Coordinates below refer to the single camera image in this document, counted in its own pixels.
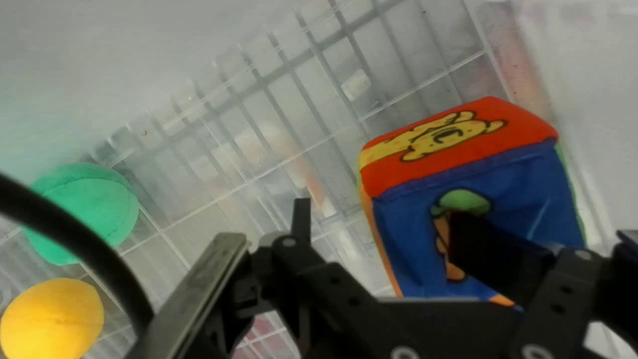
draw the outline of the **cartoon face print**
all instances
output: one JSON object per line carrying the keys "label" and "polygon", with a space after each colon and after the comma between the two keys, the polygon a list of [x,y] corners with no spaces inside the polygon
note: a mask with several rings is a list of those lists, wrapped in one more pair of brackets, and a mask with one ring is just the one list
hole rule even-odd
{"label": "cartoon face print", "polygon": [[404,159],[418,161],[430,153],[444,151],[477,135],[497,131],[503,125],[505,121],[477,119],[473,111],[452,113],[440,127],[428,127],[418,137],[414,137]]}
{"label": "cartoon face print", "polygon": [[404,153],[404,161],[418,161],[430,153],[469,141],[477,135],[505,127],[505,121],[487,121],[475,117],[475,111],[456,111],[446,117],[416,125],[390,141],[376,143],[362,151],[360,167],[368,167],[394,153]]}

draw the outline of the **green ball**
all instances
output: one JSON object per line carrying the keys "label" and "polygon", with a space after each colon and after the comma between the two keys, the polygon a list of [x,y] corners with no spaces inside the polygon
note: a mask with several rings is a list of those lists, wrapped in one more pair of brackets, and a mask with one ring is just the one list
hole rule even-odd
{"label": "green ball", "polygon": [[[137,227],[141,203],[131,183],[113,169],[73,163],[47,173],[33,189],[77,215],[111,247],[123,245]],[[81,261],[39,231],[25,227],[25,235],[49,263],[73,265]]]}

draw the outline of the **metal wire grid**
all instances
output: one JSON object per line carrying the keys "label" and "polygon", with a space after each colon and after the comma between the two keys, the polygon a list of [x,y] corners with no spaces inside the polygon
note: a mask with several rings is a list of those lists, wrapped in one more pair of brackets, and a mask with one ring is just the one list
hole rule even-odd
{"label": "metal wire grid", "polygon": [[[376,133],[487,93],[509,97],[509,87],[463,0],[314,0],[91,159],[121,169],[139,191],[143,217],[121,253],[156,306],[214,233],[248,231],[258,243],[288,227],[292,199],[306,191],[316,201],[316,247],[392,294],[356,197],[356,155]],[[61,275],[17,241],[15,227],[7,231],[0,245],[29,255],[3,271],[7,296]],[[97,281],[83,267],[67,271]],[[135,332],[111,292],[105,298],[109,322],[91,356],[123,356]],[[607,328],[597,332],[613,342]],[[264,314],[236,356],[298,352],[278,314]]]}

